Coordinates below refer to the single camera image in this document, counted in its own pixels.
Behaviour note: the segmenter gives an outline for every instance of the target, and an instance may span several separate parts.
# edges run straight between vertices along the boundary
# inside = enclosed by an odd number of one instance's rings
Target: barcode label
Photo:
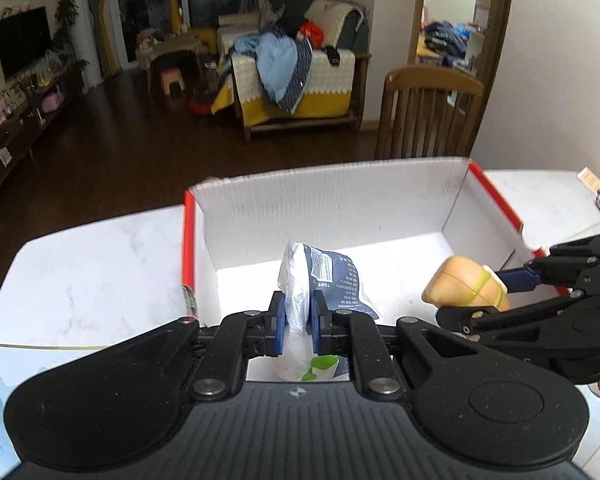
[[[328,254],[311,247],[311,275],[319,282],[333,283],[333,261]]]

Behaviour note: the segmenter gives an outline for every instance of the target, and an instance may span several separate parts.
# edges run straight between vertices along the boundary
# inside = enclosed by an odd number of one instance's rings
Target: plastic bag
[[[276,360],[279,377],[287,381],[324,381],[347,373],[346,359],[314,354],[306,324],[311,295],[317,289],[323,291],[329,310],[348,308],[379,318],[362,291],[351,258],[290,242],[282,257],[278,286],[285,293],[288,321],[282,355]]]

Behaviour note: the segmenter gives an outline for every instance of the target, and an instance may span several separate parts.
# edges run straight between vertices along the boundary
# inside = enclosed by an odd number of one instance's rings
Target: wooden chair
[[[480,81],[450,68],[409,65],[389,72],[384,80],[376,160],[468,156],[483,90]]]

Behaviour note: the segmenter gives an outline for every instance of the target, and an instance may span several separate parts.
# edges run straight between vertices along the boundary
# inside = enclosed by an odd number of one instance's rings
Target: ribbed black surface
[[[238,396],[195,408],[161,450],[107,472],[62,473],[25,464],[10,480],[434,479],[583,480],[562,463],[535,472],[481,469],[425,440],[397,404],[361,397],[352,383],[246,383]]]

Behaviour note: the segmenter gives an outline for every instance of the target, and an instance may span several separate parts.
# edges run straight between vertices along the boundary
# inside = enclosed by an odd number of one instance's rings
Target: yellow curtain
[[[105,1],[106,0],[98,0],[98,20],[100,22],[100,35],[101,35],[101,43],[102,49],[104,51],[104,59],[101,59],[102,63],[102,75],[105,78],[109,78],[112,75],[116,74],[120,67],[116,62],[116,57],[113,55],[113,51],[111,50],[111,43],[109,41],[109,35],[107,34],[107,25],[104,20],[104,9],[105,9]]]

